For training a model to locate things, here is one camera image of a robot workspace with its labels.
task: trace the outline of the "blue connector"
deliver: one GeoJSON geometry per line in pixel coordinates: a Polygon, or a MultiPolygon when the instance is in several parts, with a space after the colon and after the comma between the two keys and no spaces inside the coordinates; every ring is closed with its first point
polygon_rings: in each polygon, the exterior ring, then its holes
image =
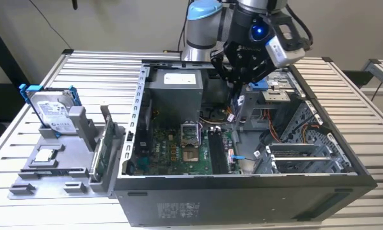
{"type": "Polygon", "coordinates": [[[236,156],[236,155],[233,155],[232,158],[233,158],[233,159],[238,159],[238,160],[245,160],[245,159],[246,159],[246,157],[244,157],[244,156],[236,156]]]}
{"type": "Polygon", "coordinates": [[[27,92],[39,92],[41,90],[43,90],[43,86],[42,85],[30,85],[30,87],[27,88],[27,92]]]}
{"type": "Polygon", "coordinates": [[[266,78],[262,79],[257,83],[250,83],[250,89],[254,91],[266,91],[266,90],[269,90],[269,88],[270,88],[270,86],[269,86],[269,83],[266,81],[266,78]]]}
{"type": "Polygon", "coordinates": [[[71,85],[70,87],[71,94],[74,96],[74,103],[77,106],[82,106],[82,102],[79,99],[78,89],[71,85]]]}

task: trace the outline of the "gray metal case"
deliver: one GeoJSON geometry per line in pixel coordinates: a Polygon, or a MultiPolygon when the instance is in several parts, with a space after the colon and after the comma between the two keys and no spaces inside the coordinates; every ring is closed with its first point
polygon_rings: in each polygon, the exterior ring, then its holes
{"type": "MultiPolygon", "coordinates": [[[[152,69],[210,69],[210,63],[144,63],[140,85],[152,69]]],[[[131,226],[221,225],[322,221],[366,194],[377,183],[337,129],[296,67],[292,73],[322,121],[330,126],[357,175],[181,175],[130,176],[134,139],[126,139],[114,193],[131,226]]],[[[142,101],[144,88],[138,88],[142,101]]],[[[137,114],[130,132],[137,132],[137,114]]]]}

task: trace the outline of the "table surface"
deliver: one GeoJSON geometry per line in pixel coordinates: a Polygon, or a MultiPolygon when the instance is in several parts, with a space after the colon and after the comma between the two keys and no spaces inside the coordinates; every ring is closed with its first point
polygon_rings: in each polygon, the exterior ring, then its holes
{"type": "MultiPolygon", "coordinates": [[[[75,51],[71,55],[61,57],[42,85],[62,88],[74,85],[78,88],[89,118],[94,119],[95,123],[101,124],[103,122],[99,104],[105,101],[110,104],[114,120],[126,126],[130,120],[130,107],[142,59],[177,60],[180,59],[180,55],[177,53],[75,51]]],[[[306,68],[308,63],[321,64],[322,60],[321,58],[305,59],[300,62],[298,67],[306,68]]],[[[366,147],[362,145],[361,148],[361,143],[353,143],[360,141],[356,129],[346,128],[349,124],[344,122],[340,122],[340,124],[346,132],[354,132],[345,135],[345,137],[352,142],[354,150],[357,148],[362,149],[361,153],[358,153],[360,159],[378,182],[378,188],[369,192],[360,200],[354,201],[332,218],[322,223],[188,226],[173,228],[383,230],[383,147],[380,145],[383,140],[373,138],[373,143],[366,145],[366,147]]],[[[107,229],[130,228],[121,204],[115,199],[105,197],[10,200],[7,198],[10,193],[9,187],[18,178],[17,173],[25,166],[41,138],[38,132],[39,125],[37,115],[33,114],[30,107],[26,105],[0,138],[0,230],[26,228],[30,230],[79,229],[83,227],[107,229]]]]}

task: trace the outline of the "black cable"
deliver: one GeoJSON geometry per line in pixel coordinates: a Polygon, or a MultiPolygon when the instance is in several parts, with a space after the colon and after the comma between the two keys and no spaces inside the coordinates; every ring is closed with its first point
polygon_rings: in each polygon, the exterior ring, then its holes
{"type": "Polygon", "coordinates": [[[258,159],[250,159],[250,158],[245,158],[244,160],[249,160],[249,161],[257,161],[258,159]]]}
{"type": "Polygon", "coordinates": [[[30,2],[31,2],[31,4],[34,5],[34,7],[38,9],[41,15],[45,17],[45,20],[46,20],[46,22],[49,23],[51,29],[55,31],[55,33],[58,34],[58,36],[62,38],[62,40],[65,41],[65,43],[67,44],[67,46],[70,47],[70,49],[73,49],[71,45],[67,43],[67,41],[66,41],[66,39],[63,38],[63,36],[58,33],[58,31],[57,31],[55,28],[53,27],[53,25],[51,25],[49,19],[46,18],[43,12],[41,11],[41,9],[38,8],[38,6],[35,5],[34,1],[30,0],[30,2]]]}
{"type": "Polygon", "coordinates": [[[381,86],[382,86],[382,82],[381,82],[381,84],[380,84],[380,86],[378,86],[378,88],[377,88],[376,93],[373,94],[372,101],[373,101],[373,99],[376,99],[376,96],[377,96],[377,93],[378,93],[378,91],[380,91],[380,89],[381,89],[381,86]]]}
{"type": "Polygon", "coordinates": [[[297,129],[305,125],[306,122],[309,122],[310,119],[313,119],[314,115],[312,115],[304,122],[301,122],[301,124],[293,129],[293,132],[297,131],[297,129]]]}
{"type": "Polygon", "coordinates": [[[301,27],[304,28],[304,30],[305,30],[305,32],[308,34],[308,37],[309,37],[310,45],[313,45],[314,44],[314,35],[313,35],[312,31],[309,30],[308,25],[305,24],[305,22],[301,20],[298,15],[294,13],[294,11],[292,9],[292,6],[289,4],[288,4],[288,11],[289,11],[292,17],[296,19],[296,21],[301,25],[301,27]]]}
{"type": "Polygon", "coordinates": [[[185,31],[186,31],[186,23],[188,23],[188,15],[189,15],[189,7],[192,4],[192,0],[189,0],[188,2],[188,10],[186,10],[186,17],[185,17],[185,23],[184,23],[184,28],[182,28],[182,32],[181,32],[181,37],[180,37],[180,43],[178,43],[178,52],[181,51],[181,42],[182,42],[182,37],[184,37],[184,45],[186,46],[186,36],[185,36],[185,31]]]}

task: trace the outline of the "cable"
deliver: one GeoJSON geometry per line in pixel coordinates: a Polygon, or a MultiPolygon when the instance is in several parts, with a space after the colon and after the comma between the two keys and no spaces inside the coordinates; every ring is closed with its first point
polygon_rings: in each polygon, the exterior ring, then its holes
{"type": "Polygon", "coordinates": [[[238,159],[238,160],[249,160],[249,161],[257,161],[258,160],[258,159],[250,159],[250,158],[246,158],[244,156],[236,156],[236,155],[233,155],[232,158],[238,159]]]}
{"type": "Polygon", "coordinates": [[[274,125],[273,125],[272,116],[270,116],[270,110],[269,110],[269,109],[266,110],[266,113],[268,113],[268,117],[269,117],[272,136],[273,136],[273,138],[277,140],[277,142],[281,142],[281,139],[280,139],[280,137],[278,137],[277,131],[276,131],[276,129],[274,129],[274,125]]]}
{"type": "Polygon", "coordinates": [[[373,99],[376,99],[376,96],[377,96],[377,93],[378,93],[378,91],[380,91],[380,89],[381,89],[381,86],[382,86],[382,82],[381,82],[381,84],[380,84],[380,86],[378,86],[378,88],[377,88],[376,93],[373,94],[372,101],[373,101],[373,99]]]}
{"type": "Polygon", "coordinates": [[[185,23],[184,23],[184,28],[181,32],[181,37],[180,37],[180,43],[178,43],[178,52],[181,51],[181,42],[182,42],[182,37],[184,37],[184,45],[186,46],[186,41],[185,41],[185,32],[186,32],[186,23],[188,23],[188,15],[189,15],[189,7],[192,4],[192,0],[188,2],[188,10],[186,10],[186,17],[185,17],[185,23]]]}
{"type": "Polygon", "coordinates": [[[308,143],[308,123],[302,126],[302,139],[304,139],[304,143],[308,143]]]}
{"type": "Polygon", "coordinates": [[[73,49],[71,45],[67,43],[67,41],[66,41],[66,39],[63,38],[63,36],[58,33],[58,31],[57,31],[55,28],[53,27],[53,25],[51,25],[49,19],[46,18],[43,12],[41,11],[41,9],[38,8],[38,6],[35,5],[34,1],[30,0],[30,2],[31,2],[31,4],[34,5],[34,7],[38,9],[41,15],[45,17],[45,20],[46,20],[46,22],[49,23],[51,29],[55,31],[55,33],[58,34],[58,36],[62,38],[62,40],[65,41],[65,43],[67,44],[67,46],[70,47],[70,49],[73,49]]]}
{"type": "Polygon", "coordinates": [[[293,129],[293,133],[297,131],[297,129],[305,125],[305,123],[308,123],[310,121],[310,119],[313,119],[314,115],[312,115],[304,122],[301,122],[301,124],[293,129]]]}
{"type": "Polygon", "coordinates": [[[208,121],[205,118],[202,118],[202,117],[200,117],[201,118],[201,120],[204,121],[204,122],[206,122],[208,124],[212,124],[212,125],[221,125],[221,124],[225,124],[226,122],[213,122],[213,121],[208,121]]]}
{"type": "Polygon", "coordinates": [[[296,19],[296,21],[298,22],[298,24],[301,25],[301,27],[304,28],[308,37],[309,37],[309,42],[310,42],[310,46],[314,44],[314,35],[312,33],[312,31],[308,28],[308,25],[305,24],[305,22],[301,20],[301,18],[298,17],[298,15],[294,13],[292,6],[288,4],[288,11],[292,15],[292,17],[296,19]]]}

